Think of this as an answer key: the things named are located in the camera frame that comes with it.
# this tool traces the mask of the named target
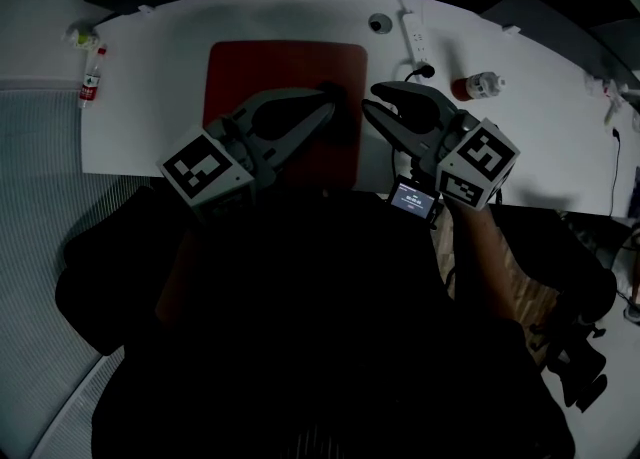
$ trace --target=electrical outlet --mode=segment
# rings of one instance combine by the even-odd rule
[[[413,69],[417,70],[425,64],[429,64],[427,59],[427,34],[424,25],[418,18],[416,13],[406,13],[402,16],[402,25],[406,36],[409,49],[411,50],[411,58],[413,60]],[[424,77],[417,75],[416,78],[423,84],[426,83]]]

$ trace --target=white table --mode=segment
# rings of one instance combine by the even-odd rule
[[[426,25],[436,75],[449,98],[459,75],[495,71],[507,80],[497,98],[460,106],[496,123],[522,154],[503,188],[507,204],[608,214],[616,143],[604,127],[606,99],[587,95],[583,71],[523,37],[510,37],[479,16],[432,0],[404,0]],[[368,88],[410,72],[399,22],[400,0],[183,0],[151,15],[121,16],[98,27],[108,59],[94,106],[82,116],[87,173],[158,176],[156,160],[189,126],[200,123],[209,51],[218,41],[307,40],[353,43],[368,52]],[[387,35],[367,20],[394,21]],[[248,69],[264,70],[268,66]],[[614,215],[626,214],[640,134],[633,110],[614,116],[622,137]],[[390,146],[363,120],[355,189],[388,192]],[[407,158],[398,159],[402,172]]]

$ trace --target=small screen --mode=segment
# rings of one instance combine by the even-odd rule
[[[399,183],[391,204],[426,219],[433,205],[433,198],[404,183]]]

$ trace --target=plastic bottle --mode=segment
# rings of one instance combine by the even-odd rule
[[[506,82],[492,71],[478,73],[466,79],[458,79],[451,84],[451,92],[458,100],[466,102],[471,99],[498,96]]]
[[[80,96],[78,97],[78,107],[86,109],[93,105],[93,101],[96,98],[96,92],[98,91],[98,84],[100,83],[100,71],[102,69],[102,63],[104,62],[104,55],[107,53],[107,48],[102,46],[98,49],[98,53],[93,58],[93,61],[89,65],[84,81],[82,82],[82,89],[80,90]]]

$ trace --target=red mat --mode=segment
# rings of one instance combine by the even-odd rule
[[[358,172],[367,52],[358,45],[305,41],[234,41],[211,48],[203,125],[232,113],[254,93],[284,87],[346,90],[346,108],[282,173],[287,186],[350,189]]]

